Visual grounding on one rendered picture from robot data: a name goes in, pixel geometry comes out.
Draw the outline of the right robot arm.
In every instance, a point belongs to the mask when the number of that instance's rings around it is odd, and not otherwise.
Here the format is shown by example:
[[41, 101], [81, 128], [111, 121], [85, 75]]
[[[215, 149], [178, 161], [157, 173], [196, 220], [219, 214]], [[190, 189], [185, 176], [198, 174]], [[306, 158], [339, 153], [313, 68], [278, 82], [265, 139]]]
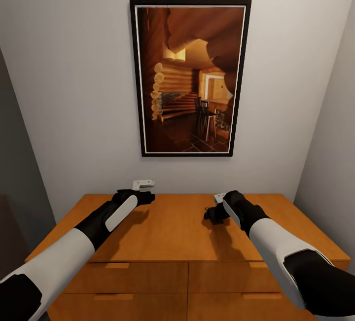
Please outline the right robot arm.
[[355, 276], [336, 268], [237, 190], [214, 195], [204, 219], [231, 217], [246, 232], [288, 300], [319, 321], [355, 321]]

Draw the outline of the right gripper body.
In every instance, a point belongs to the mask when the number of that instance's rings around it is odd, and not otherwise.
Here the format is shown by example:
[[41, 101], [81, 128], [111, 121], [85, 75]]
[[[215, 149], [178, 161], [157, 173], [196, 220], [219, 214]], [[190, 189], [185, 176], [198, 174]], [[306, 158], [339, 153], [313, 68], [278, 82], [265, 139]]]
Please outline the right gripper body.
[[225, 216], [225, 215], [221, 212], [221, 210], [220, 210], [220, 205], [221, 205], [221, 203], [220, 203], [218, 206], [208, 208], [208, 213], [209, 213], [209, 216], [210, 216], [210, 220], [211, 220], [211, 221], [229, 218], [229, 216]]

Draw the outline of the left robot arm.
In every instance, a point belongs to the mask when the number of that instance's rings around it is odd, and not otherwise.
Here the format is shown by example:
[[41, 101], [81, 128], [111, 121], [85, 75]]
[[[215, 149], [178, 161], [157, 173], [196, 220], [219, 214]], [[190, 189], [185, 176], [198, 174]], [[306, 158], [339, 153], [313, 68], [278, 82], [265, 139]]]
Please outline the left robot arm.
[[0, 280], [0, 321], [37, 321], [118, 225], [155, 194], [152, 180], [133, 181], [50, 247]]

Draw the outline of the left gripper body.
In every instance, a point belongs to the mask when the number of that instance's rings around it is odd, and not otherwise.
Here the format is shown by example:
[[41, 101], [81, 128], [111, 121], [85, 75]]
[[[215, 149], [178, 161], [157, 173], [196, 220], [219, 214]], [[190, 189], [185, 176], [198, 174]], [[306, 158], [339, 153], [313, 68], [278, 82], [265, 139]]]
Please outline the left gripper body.
[[140, 202], [137, 206], [143, 205], [143, 204], [150, 204], [153, 201], [153, 200], [151, 201], [152, 194], [150, 191], [147, 191], [147, 192], [136, 191], [136, 193], [138, 193], [140, 196]]

